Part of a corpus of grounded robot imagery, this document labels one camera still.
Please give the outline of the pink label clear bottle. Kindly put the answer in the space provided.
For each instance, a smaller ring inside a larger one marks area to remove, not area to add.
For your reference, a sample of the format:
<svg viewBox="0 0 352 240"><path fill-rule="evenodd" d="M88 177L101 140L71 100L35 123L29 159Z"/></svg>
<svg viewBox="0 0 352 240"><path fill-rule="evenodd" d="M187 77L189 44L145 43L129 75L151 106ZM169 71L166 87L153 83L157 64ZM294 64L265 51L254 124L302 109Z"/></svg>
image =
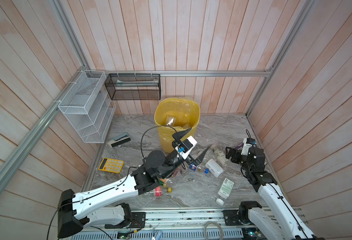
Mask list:
<svg viewBox="0 0 352 240"><path fill-rule="evenodd" d="M152 191L148 192L148 195L155 197L155 198L159 198L162 196L166 196L172 193L172 188L171 187L162 187L162 186L158 186L155 189L153 189Z"/></svg>

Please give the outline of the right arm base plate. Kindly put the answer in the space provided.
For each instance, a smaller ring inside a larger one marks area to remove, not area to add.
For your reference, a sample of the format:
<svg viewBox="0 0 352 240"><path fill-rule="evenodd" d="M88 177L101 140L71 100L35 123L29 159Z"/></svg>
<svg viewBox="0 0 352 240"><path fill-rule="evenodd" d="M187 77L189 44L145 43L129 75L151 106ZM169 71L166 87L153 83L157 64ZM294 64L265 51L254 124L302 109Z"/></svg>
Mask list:
<svg viewBox="0 0 352 240"><path fill-rule="evenodd" d="M251 208L251 209L240 209L240 210L224 210L222 211L224 215L225 225L226 226L247 226L252 225L251 217L249 214L260 212L260 208Z"/></svg>

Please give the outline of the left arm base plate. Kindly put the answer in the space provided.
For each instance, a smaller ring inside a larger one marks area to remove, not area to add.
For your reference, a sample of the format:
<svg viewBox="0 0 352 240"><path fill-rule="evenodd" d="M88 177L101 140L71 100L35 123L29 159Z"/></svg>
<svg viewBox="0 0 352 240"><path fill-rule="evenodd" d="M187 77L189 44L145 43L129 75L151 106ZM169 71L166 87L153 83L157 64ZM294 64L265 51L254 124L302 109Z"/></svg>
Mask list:
<svg viewBox="0 0 352 240"><path fill-rule="evenodd" d="M142 229L146 223L146 212L133 212L118 225L106 224L105 229L136 228Z"/></svg>

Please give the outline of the white opaque bottle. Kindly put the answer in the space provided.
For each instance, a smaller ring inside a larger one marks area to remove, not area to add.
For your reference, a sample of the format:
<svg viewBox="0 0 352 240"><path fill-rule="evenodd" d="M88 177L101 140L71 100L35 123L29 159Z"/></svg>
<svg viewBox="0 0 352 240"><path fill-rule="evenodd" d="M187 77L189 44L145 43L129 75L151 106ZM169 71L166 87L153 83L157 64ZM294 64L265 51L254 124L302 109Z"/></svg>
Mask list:
<svg viewBox="0 0 352 240"><path fill-rule="evenodd" d="M215 178L219 178L224 173L224 169L214 159L210 159L205 166Z"/></svg>

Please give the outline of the clear embossed bottle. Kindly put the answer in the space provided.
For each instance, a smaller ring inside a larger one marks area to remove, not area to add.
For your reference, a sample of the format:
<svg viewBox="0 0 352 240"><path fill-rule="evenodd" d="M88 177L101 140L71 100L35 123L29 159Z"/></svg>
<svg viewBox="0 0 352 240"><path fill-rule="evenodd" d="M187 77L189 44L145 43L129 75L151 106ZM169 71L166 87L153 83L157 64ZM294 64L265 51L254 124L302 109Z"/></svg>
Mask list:
<svg viewBox="0 0 352 240"><path fill-rule="evenodd" d="M226 167L227 166L227 161L228 159L226 159L226 155L223 151L221 151L217 145L211 145L210 149L213 151L215 159L217 161L217 163L222 167Z"/></svg>

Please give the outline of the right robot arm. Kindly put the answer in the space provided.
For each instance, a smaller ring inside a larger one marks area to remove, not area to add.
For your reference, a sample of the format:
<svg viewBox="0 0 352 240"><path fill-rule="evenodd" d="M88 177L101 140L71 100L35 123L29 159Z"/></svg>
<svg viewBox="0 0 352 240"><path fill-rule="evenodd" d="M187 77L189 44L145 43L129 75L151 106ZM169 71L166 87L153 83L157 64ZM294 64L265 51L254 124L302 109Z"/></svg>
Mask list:
<svg viewBox="0 0 352 240"><path fill-rule="evenodd" d="M288 203L275 178L265 171L264 150L252 146L243 154L244 149L245 146L227 147L226 158L241 166L243 176L266 202L274 218L258 202L243 201L235 220L242 225L254 225L267 240L320 240Z"/></svg>

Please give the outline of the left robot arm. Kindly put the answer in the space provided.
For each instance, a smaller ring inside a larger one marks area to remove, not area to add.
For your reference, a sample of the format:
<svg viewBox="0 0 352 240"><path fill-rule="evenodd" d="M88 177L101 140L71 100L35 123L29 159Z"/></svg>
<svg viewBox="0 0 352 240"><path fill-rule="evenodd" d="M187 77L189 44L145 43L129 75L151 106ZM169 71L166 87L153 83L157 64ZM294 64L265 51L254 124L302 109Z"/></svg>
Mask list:
<svg viewBox="0 0 352 240"><path fill-rule="evenodd" d="M194 164L198 166L209 150L204 149L196 158L191 151L197 145L194 137L183 137L190 130L175 132L173 151L165 155L155 150L143 157L143 164L128 171L126 177L88 191L75 193L69 189L63 191L58 208L53 217L58 220L58 239L67 238L81 232L91 225L110 224L118 228L126 227L133 219L131 209L127 204L119 204L107 214L98 214L97 210L115 202L151 192L160 186L162 179L170 178L179 166Z"/></svg>

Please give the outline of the green white label bottle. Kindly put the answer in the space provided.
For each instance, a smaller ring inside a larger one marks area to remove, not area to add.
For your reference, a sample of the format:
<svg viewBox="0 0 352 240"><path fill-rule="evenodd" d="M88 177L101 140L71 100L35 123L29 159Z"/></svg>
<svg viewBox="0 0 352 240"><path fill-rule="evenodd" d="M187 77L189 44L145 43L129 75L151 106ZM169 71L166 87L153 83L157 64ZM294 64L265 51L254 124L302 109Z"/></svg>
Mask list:
<svg viewBox="0 0 352 240"><path fill-rule="evenodd" d="M176 117L174 116L167 116L166 118L166 125L167 126L171 126L171 127L174 127L175 126L175 123L176 123Z"/></svg>

